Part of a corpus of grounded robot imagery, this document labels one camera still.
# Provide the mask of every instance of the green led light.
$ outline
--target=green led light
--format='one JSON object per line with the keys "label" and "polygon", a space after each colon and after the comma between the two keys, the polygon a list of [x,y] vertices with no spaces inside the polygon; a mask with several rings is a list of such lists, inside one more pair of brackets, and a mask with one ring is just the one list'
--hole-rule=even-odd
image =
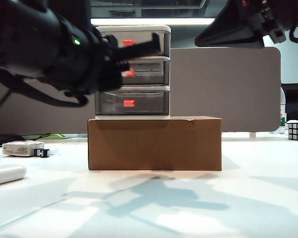
{"label": "green led light", "polygon": [[79,40],[79,38],[75,38],[75,39],[74,39],[74,44],[76,44],[76,45],[78,45],[78,46],[80,45],[80,40]]}

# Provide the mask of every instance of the plastic drawer unit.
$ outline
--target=plastic drawer unit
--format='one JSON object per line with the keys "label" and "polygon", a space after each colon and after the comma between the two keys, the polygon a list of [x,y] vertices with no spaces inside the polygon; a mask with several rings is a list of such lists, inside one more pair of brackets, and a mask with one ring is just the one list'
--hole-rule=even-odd
{"label": "plastic drawer unit", "polygon": [[103,36],[115,36],[119,47],[151,41],[152,33],[157,33],[160,37],[161,51],[156,55],[170,57],[171,29],[168,26],[99,26],[97,29]]}
{"label": "plastic drawer unit", "polygon": [[169,87],[122,87],[95,93],[96,115],[169,115]]}
{"label": "plastic drawer unit", "polygon": [[169,85],[169,58],[138,58],[129,60],[129,64],[130,70],[122,73],[123,84]]}

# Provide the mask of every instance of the table surface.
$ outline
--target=table surface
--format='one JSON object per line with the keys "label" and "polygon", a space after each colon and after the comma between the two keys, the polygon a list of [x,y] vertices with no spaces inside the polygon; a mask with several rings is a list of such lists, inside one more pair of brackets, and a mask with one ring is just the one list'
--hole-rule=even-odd
{"label": "table surface", "polygon": [[223,135],[223,171],[89,171],[86,139],[3,156],[0,238],[298,238],[298,141]]}

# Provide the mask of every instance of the ceiling light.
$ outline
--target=ceiling light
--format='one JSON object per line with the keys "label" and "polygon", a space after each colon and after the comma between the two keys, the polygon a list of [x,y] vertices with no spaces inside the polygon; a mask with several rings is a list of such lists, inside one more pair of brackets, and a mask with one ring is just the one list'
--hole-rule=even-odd
{"label": "ceiling light", "polygon": [[209,25],[214,18],[93,18],[95,26],[131,26],[131,25]]}

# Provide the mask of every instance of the brown cardboard box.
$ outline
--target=brown cardboard box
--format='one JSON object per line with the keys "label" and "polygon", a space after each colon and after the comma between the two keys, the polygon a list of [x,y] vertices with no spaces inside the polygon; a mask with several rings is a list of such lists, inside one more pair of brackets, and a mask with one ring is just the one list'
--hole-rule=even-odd
{"label": "brown cardboard box", "polygon": [[90,170],[222,170],[220,118],[88,121]]}

